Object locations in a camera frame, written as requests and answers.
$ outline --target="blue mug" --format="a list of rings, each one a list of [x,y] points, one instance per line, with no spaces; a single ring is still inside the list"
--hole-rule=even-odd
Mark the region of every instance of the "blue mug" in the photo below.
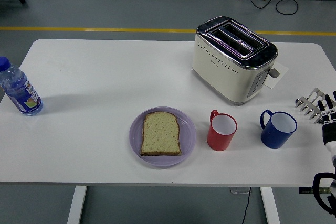
[[[266,126],[264,124],[265,113],[270,115]],[[265,110],[261,114],[260,125],[263,129],[261,140],[267,147],[272,149],[282,147],[298,128],[296,120],[290,114],[281,111],[273,113],[270,110]]]

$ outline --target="plate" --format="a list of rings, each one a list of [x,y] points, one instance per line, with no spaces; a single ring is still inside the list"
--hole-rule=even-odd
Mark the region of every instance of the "plate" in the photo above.
[[[143,120],[148,113],[163,111],[174,114],[180,125],[180,156],[141,156]],[[135,154],[142,160],[159,167],[176,165],[190,156],[196,144],[196,128],[193,121],[182,111],[170,107],[156,107],[142,112],[133,121],[130,128],[130,143]]]

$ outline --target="plastic bottle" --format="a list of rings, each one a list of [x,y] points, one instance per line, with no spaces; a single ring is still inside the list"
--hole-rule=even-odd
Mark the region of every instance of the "plastic bottle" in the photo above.
[[[35,115],[41,111],[42,99],[27,76],[6,57],[0,57],[0,87],[23,115]]]

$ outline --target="chair wheel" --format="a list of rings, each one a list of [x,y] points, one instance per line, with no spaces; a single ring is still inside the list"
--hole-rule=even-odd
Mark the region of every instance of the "chair wheel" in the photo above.
[[[26,0],[20,0],[21,4],[24,4],[26,2]]]

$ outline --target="toaster lever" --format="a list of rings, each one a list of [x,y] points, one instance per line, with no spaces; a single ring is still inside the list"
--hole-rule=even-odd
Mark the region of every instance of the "toaster lever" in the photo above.
[[[273,78],[277,78],[279,77],[280,73],[278,72],[278,70],[276,70],[275,68],[271,69],[268,71],[268,74],[270,76],[272,76]]]

